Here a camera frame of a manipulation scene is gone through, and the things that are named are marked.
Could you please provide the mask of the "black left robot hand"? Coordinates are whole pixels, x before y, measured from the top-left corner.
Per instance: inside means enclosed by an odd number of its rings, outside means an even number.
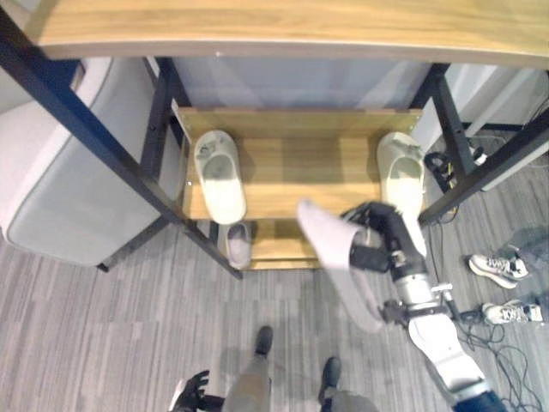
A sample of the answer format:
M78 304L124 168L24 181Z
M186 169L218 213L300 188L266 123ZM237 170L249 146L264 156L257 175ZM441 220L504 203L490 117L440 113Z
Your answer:
M176 385L169 411L202 410L205 397L205 386L208 384L209 370L201 371L188 380L180 380Z

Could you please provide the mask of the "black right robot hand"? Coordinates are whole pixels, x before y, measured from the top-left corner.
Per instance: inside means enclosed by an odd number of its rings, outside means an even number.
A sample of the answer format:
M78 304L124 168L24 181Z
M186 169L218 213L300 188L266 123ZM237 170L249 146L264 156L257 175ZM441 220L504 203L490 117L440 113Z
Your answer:
M381 236L381 246L353 241L350 264L360 270L390 271L394 282L411 275L426 274L425 257L407 230L402 214L394 206L380 202L362 203L341 214L344 221L372 229Z

